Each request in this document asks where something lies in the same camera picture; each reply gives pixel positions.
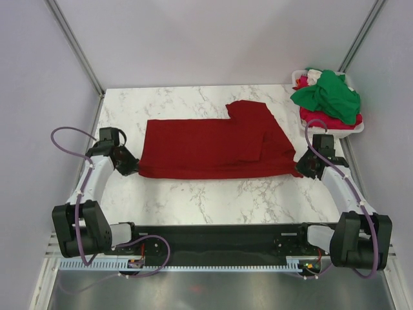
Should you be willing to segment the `dark red t shirt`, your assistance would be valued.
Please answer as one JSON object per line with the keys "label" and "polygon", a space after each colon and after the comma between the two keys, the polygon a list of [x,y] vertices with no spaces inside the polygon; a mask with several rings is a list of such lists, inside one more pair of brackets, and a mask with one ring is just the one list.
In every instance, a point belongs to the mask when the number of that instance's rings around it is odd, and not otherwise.
{"label": "dark red t shirt", "polygon": [[227,119],[150,119],[139,174],[146,178],[227,180],[296,170],[295,149],[265,103],[235,101]]}

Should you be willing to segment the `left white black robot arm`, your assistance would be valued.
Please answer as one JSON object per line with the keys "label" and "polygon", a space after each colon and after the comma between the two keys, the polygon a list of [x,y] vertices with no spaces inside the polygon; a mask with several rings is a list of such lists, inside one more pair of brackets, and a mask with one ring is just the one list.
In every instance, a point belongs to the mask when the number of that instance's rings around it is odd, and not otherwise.
{"label": "left white black robot arm", "polygon": [[128,254],[141,248],[141,237],[132,232],[133,223],[110,225],[100,203],[107,181],[117,171],[122,176],[135,174],[139,160],[126,148],[126,134],[115,127],[99,129],[99,137],[86,154],[60,146],[55,134],[60,130],[74,130],[93,136],[74,127],[58,127],[50,134],[52,143],[61,151],[84,160],[82,175],[69,199],[55,206],[52,221],[61,254],[65,258],[79,257],[89,266],[101,253],[118,245]]}

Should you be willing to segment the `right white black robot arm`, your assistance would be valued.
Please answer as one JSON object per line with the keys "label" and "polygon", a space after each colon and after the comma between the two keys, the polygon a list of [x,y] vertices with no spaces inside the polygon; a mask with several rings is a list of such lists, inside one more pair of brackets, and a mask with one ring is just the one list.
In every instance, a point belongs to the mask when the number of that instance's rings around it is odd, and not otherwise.
{"label": "right white black robot arm", "polygon": [[296,164],[307,178],[318,179],[328,189],[341,213],[335,227],[310,224],[295,239],[296,248],[310,254],[318,247],[330,255],[332,265],[371,273],[387,265],[392,221],[378,214],[356,186],[345,158],[337,157],[334,137],[315,134]]}

